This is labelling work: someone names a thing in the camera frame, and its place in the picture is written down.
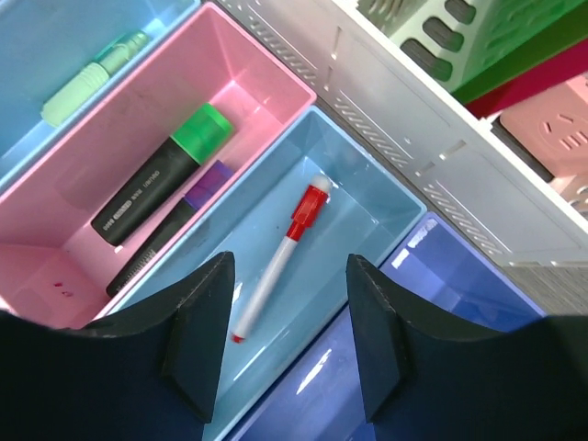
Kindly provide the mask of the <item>purple drawer bin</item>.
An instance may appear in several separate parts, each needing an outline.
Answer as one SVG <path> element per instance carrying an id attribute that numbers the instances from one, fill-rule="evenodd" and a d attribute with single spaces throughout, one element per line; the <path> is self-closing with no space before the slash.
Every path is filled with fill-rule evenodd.
<path id="1" fill-rule="evenodd" d="M 512 331 L 544 312 L 428 212 L 380 265 L 391 280 L 471 322 Z M 372 440 L 349 310 L 342 308 L 227 434 L 229 440 Z"/>

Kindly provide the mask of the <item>blue drawer bin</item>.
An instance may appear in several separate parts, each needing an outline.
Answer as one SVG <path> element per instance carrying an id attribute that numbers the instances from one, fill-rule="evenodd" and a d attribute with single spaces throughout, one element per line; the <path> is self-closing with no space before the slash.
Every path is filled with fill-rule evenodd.
<path id="1" fill-rule="evenodd" d="M 424 203 L 317 108 L 309 109 L 140 280 L 117 310 L 220 252 L 235 260 L 212 420 L 222 439 L 346 300 L 350 254 L 382 262 Z"/>
<path id="2" fill-rule="evenodd" d="M 1 188 L 16 182 L 201 7 L 199 1 L 4 1 L 1 4 Z M 43 109 L 108 55 L 115 72 Z"/>

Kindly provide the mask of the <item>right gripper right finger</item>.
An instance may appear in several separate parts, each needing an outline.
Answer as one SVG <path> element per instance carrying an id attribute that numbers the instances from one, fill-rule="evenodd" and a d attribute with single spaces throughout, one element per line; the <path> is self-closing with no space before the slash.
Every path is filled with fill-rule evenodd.
<path id="1" fill-rule="evenodd" d="M 511 332 L 445 311 L 358 254 L 346 286 L 367 420 L 378 440 L 584 440 L 587 320 Z"/>

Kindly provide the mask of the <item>pink drawer bin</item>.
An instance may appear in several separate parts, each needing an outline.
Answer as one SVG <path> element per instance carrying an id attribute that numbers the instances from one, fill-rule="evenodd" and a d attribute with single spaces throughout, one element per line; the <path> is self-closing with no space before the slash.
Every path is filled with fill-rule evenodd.
<path id="1" fill-rule="evenodd" d="M 1 197 L 1 308 L 81 327 L 111 311 L 110 281 L 183 196 L 176 191 L 120 246 L 91 220 L 199 106 L 234 127 L 218 161 L 242 174 L 316 95 L 206 3 Z"/>

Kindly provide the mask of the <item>green black highlighter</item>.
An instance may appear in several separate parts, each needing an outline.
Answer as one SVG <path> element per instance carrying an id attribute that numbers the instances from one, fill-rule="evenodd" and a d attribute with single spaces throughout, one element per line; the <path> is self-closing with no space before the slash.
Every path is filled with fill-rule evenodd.
<path id="1" fill-rule="evenodd" d="M 233 125 L 210 103 L 171 134 L 91 221 L 109 244 L 125 242 L 185 184 L 233 133 Z"/>

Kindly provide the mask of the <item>light green mini highlighter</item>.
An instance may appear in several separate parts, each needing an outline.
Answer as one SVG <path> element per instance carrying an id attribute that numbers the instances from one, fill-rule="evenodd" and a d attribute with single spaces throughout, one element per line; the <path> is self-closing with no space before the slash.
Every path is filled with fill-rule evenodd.
<path id="1" fill-rule="evenodd" d="M 52 127 L 61 125 L 135 57 L 151 39 L 146 32 L 138 30 L 112 41 L 93 61 L 45 102 L 40 112 L 42 119 Z"/>

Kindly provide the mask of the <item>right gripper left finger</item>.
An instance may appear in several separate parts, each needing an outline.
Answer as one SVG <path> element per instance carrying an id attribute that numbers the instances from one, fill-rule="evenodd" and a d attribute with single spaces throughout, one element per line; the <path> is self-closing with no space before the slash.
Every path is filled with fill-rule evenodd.
<path id="1" fill-rule="evenodd" d="M 1 315 L 4 440 L 199 440 L 213 415 L 235 281 L 216 254 L 84 328 Z"/>

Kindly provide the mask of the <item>red capped white pen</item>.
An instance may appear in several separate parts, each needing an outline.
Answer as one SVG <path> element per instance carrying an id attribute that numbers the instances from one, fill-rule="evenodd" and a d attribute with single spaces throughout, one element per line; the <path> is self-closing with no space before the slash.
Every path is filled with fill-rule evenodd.
<path id="1" fill-rule="evenodd" d="M 246 303 L 242 315 L 231 330 L 231 340 L 234 343 L 242 343 L 252 331 L 302 235 L 314 224 L 327 202 L 331 188 L 332 183 L 325 175 L 316 175 L 312 178 L 291 215 L 291 223 L 286 235 Z"/>

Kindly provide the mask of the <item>purple black highlighter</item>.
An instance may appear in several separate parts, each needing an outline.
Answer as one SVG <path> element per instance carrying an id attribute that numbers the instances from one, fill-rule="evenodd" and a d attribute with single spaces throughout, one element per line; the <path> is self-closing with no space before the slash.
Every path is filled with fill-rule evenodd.
<path id="1" fill-rule="evenodd" d="M 233 170 L 230 167 L 221 161 L 216 161 L 177 202 L 127 264 L 107 285 L 106 293 L 109 297 L 116 296 L 130 280 L 146 267 L 232 175 Z"/>

